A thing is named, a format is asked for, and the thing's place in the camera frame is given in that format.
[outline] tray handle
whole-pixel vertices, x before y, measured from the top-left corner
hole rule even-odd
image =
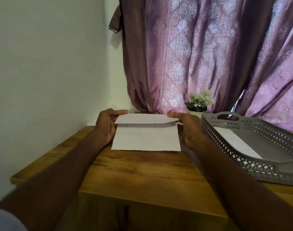
[[[225,111],[225,112],[220,112],[220,113],[216,113],[216,119],[219,115],[224,115],[224,114],[227,114],[227,115],[233,115],[233,116],[237,116],[239,119],[243,118],[243,116],[237,114],[237,113],[233,113],[233,112],[229,112],[229,111]]]
[[[293,160],[276,163],[274,171],[277,174],[293,175]]]

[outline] wooden desk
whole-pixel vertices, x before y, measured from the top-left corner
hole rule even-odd
[[[83,128],[11,182],[18,184],[53,164],[92,129]],[[293,186],[264,185],[293,205]],[[205,177],[182,152],[118,151],[109,145],[79,191],[59,230],[236,230]]]

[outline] gray basket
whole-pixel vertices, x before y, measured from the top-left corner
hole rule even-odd
[[[239,119],[217,119],[234,115]],[[213,127],[231,129],[263,159],[235,150]],[[293,185],[293,134],[273,124],[232,112],[203,113],[202,128],[221,150],[247,170],[256,180]]]

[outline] wooden tabletop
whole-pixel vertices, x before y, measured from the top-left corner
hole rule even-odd
[[[93,127],[85,127],[11,178],[18,184],[56,162]],[[263,183],[293,206],[293,186]],[[108,145],[92,163],[80,191],[227,217],[205,177],[182,152],[120,151]]]

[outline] person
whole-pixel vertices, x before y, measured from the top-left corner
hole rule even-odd
[[[78,191],[90,163],[113,138],[114,121],[127,110],[100,112],[96,126],[56,163],[22,183],[0,202],[0,230],[52,230]],[[168,113],[183,123],[182,135],[212,178],[240,230],[293,230],[293,207],[255,181],[204,135],[197,116]]]

